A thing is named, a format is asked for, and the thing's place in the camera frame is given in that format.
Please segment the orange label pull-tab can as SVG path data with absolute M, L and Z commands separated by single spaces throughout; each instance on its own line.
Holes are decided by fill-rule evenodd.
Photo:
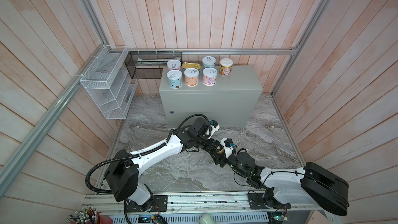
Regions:
M 186 86 L 195 87 L 199 83 L 200 71 L 195 68 L 188 68 L 184 71 L 184 81 Z

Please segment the teal label can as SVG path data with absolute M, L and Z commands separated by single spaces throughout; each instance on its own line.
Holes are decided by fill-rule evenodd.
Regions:
M 170 88 L 178 89 L 182 86 L 182 72 L 180 70 L 170 70 L 166 76 Z

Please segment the red label can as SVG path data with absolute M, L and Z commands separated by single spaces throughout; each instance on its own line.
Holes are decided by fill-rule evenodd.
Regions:
M 207 67 L 203 69 L 202 83 L 205 86 L 214 86 L 217 82 L 218 71 L 215 68 Z

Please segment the gold rectangular tin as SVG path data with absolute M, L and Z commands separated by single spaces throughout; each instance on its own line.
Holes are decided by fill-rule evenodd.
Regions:
M 194 68 L 198 71 L 201 70 L 201 64 L 199 63 L 189 63 L 189 62 L 184 62 L 181 66 L 182 71 L 185 72 L 185 70 L 189 69 L 189 68 Z

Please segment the pink label can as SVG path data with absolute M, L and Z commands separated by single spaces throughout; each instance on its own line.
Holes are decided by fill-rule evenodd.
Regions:
M 178 70 L 181 71 L 181 61 L 177 59 L 172 59 L 167 62 L 167 68 L 169 71 Z

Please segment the blue label can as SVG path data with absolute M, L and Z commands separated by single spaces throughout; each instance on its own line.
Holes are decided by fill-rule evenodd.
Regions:
M 206 56 L 202 59 L 202 67 L 203 68 L 215 68 L 216 59 L 212 56 Z

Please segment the small orange can white lid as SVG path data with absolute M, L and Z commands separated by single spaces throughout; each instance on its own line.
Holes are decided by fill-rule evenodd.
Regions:
M 220 60 L 220 75 L 221 76 L 229 76 L 231 74 L 233 67 L 233 60 L 229 58 L 223 58 Z

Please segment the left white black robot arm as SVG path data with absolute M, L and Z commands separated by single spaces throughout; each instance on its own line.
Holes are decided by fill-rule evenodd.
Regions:
M 194 147 L 217 151 L 222 146 L 212 139 L 219 124 L 197 118 L 192 125 L 172 129 L 164 140 L 136 152 L 121 150 L 109 161 L 105 179 L 117 202 L 130 200 L 143 211 L 151 207 L 153 193 L 140 183 L 140 176 L 160 161 Z

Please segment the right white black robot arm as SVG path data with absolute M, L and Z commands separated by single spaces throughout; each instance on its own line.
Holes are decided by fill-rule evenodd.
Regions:
M 308 162 L 303 168 L 277 170 L 256 165 L 246 151 L 227 156 L 221 149 L 210 155 L 216 165 L 229 166 L 244 178 L 247 186 L 265 190 L 263 199 L 269 207 L 304 203 L 319 205 L 338 216 L 348 213 L 349 184 L 316 163 Z

